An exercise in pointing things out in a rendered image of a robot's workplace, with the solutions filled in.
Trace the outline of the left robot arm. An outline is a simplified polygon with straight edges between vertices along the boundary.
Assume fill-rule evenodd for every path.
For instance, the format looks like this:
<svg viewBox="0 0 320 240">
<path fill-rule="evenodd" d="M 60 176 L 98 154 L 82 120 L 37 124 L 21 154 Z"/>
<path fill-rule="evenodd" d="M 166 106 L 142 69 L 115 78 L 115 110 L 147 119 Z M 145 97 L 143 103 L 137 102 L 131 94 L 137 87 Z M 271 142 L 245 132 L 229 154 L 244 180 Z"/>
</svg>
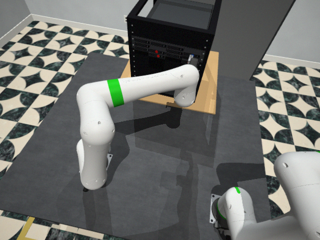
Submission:
<svg viewBox="0 0 320 240">
<path fill-rule="evenodd" d="M 83 85 L 76 95 L 81 135 L 76 151 L 83 191 L 97 190 L 107 180 L 107 156 L 115 135 L 109 109 L 169 91 L 175 91 L 178 106 L 189 107 L 196 99 L 199 78 L 197 68 L 185 64 L 159 73 Z"/>
</svg>

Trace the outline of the black rack frame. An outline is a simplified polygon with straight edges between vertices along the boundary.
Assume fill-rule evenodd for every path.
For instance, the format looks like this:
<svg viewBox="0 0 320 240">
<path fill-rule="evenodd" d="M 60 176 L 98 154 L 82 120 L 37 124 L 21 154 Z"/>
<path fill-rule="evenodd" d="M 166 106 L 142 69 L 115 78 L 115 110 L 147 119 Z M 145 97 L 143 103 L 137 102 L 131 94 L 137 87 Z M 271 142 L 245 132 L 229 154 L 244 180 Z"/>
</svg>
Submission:
<svg viewBox="0 0 320 240">
<path fill-rule="evenodd" d="M 138 16 L 148 0 L 139 0 L 126 17 L 131 77 L 168 71 L 183 65 L 182 59 L 149 56 L 135 49 L 134 37 L 201 50 L 195 100 L 213 44 L 222 0 L 207 4 L 190 0 L 153 0 L 147 17 Z"/>
</svg>

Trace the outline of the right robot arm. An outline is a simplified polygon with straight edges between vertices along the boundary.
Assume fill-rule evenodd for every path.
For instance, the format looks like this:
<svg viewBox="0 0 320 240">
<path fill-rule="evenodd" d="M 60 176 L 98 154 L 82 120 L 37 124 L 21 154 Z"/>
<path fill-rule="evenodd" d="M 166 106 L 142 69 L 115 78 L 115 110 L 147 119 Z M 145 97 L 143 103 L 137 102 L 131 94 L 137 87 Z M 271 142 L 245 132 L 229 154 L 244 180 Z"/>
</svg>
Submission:
<svg viewBox="0 0 320 240">
<path fill-rule="evenodd" d="M 249 193 L 232 187 L 211 207 L 226 240 L 320 240 L 320 151 L 283 153 L 273 170 L 290 211 L 257 223 Z"/>
</svg>

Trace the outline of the flat tan wooden board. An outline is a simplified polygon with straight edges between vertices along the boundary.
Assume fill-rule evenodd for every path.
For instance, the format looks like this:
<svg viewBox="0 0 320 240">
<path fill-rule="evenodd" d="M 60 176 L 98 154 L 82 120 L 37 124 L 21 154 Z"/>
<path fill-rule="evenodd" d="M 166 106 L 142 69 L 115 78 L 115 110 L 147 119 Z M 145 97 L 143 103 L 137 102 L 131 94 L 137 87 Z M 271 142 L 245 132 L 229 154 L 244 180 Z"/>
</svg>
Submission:
<svg viewBox="0 0 320 240">
<path fill-rule="evenodd" d="M 150 95 L 138 100 L 215 115 L 218 61 L 219 52 L 210 51 L 195 102 L 189 107 L 180 107 L 176 104 L 174 97 L 161 94 Z M 120 79 L 121 78 L 131 78 L 130 60 L 128 61 Z"/>
</svg>

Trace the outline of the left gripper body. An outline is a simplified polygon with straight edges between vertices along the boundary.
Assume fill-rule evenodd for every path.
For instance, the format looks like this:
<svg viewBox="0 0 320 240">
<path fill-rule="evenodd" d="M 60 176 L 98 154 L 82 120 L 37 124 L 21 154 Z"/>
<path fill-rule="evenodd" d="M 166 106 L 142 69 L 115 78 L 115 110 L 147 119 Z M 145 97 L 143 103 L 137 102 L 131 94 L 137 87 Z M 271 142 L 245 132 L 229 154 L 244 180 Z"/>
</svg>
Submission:
<svg viewBox="0 0 320 240">
<path fill-rule="evenodd" d="M 198 61 L 199 61 L 199 60 L 198 60 L 197 58 L 193 58 L 193 57 L 192 57 L 192 58 L 190 59 L 189 64 L 190 64 L 190 65 L 193 65 L 194 67 L 197 68 Z M 197 70 L 198 70 L 198 68 L 197 68 Z M 198 71 L 199 71 L 199 70 L 198 70 Z"/>
</svg>

